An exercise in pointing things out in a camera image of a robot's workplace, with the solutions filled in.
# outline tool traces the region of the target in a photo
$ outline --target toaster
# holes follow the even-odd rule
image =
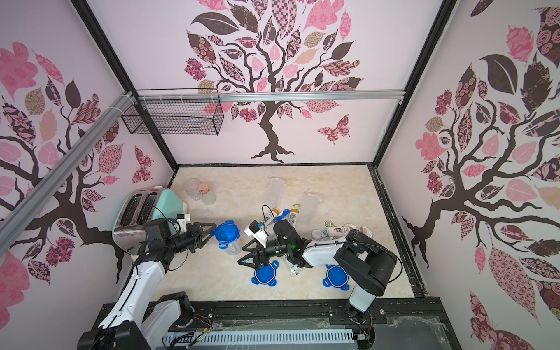
[[[184,205],[169,188],[156,186],[133,191],[116,218],[113,240],[124,251],[138,255],[138,249],[146,240],[144,224],[164,216],[174,219],[177,214],[186,212]]]

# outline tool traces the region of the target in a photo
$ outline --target black wire basket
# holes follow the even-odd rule
[[[154,131],[159,134],[219,134],[223,122],[223,110],[217,90],[211,88],[181,90],[212,94],[212,97],[209,99],[182,96],[140,97],[140,105],[132,105],[122,116],[128,131],[131,134],[149,134],[150,129],[155,128]],[[147,111],[148,115],[143,116],[143,110]]]

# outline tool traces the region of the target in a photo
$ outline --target clear plastic cup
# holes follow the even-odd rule
[[[310,224],[311,220],[315,217],[315,214],[317,214],[317,210],[319,209],[319,204],[321,204],[321,202],[322,200],[318,195],[308,193],[301,205],[300,214],[297,218],[299,223],[303,225]]]
[[[281,180],[274,178],[270,180],[270,185],[268,186],[268,191],[264,196],[264,204],[268,205],[270,209],[277,208],[278,200],[284,193],[286,189],[286,183]]]
[[[202,196],[198,190],[198,185],[200,185],[199,179],[190,179],[185,182],[183,189],[187,194],[194,200],[201,200]]]

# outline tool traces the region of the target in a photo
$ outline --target butterfly decal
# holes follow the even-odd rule
[[[150,171],[148,168],[152,166],[153,160],[150,160],[150,157],[148,156],[144,156],[144,152],[142,152],[137,146],[134,146],[134,153],[136,153],[136,160],[138,160],[138,163],[140,164],[140,169],[136,170],[132,176],[132,183],[135,184],[142,180],[148,181],[150,179]]]
[[[325,135],[327,140],[332,141],[333,144],[340,136],[350,137],[348,134],[350,132],[350,128],[348,127],[348,114],[342,117],[336,128],[320,128],[317,131]]]

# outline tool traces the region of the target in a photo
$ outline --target dark brown leaf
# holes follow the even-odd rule
[[[525,73],[523,87],[521,88],[521,99],[529,113],[540,107],[547,99],[551,83],[548,68],[544,68],[540,62],[537,62],[535,55],[533,62]]]
[[[526,258],[526,259],[521,259],[521,263],[527,270],[539,276],[543,276],[546,278],[560,279],[560,271],[558,271],[558,269],[554,267],[551,263],[543,259]]]
[[[72,108],[78,108],[80,103],[82,102],[82,97],[80,96],[80,92],[74,83],[74,79],[66,86],[66,102]]]
[[[485,188],[482,189],[482,192],[480,193],[480,198],[482,200],[487,200],[487,199],[492,199],[494,198],[498,192],[500,192],[502,190],[503,186],[486,186]]]
[[[488,63],[488,83],[490,86],[507,94],[515,94],[517,90],[515,64],[504,55],[488,55],[481,59]]]
[[[218,35],[227,35],[239,30],[239,27],[232,20],[219,12],[201,13],[190,24],[193,23],[200,23],[212,33]]]
[[[344,56],[346,56],[346,54],[348,53],[348,51],[350,51],[350,46],[352,46],[352,43],[354,41],[351,41],[349,43],[342,43],[340,45],[338,45],[334,50],[333,50],[333,54],[332,54],[332,59],[334,60],[339,60],[339,59],[343,59]]]
[[[477,106],[477,121],[482,124],[490,123],[492,121],[492,116],[490,115],[488,108],[476,102],[475,105]]]
[[[538,256],[552,256],[560,253],[560,241],[539,240],[527,247]]]

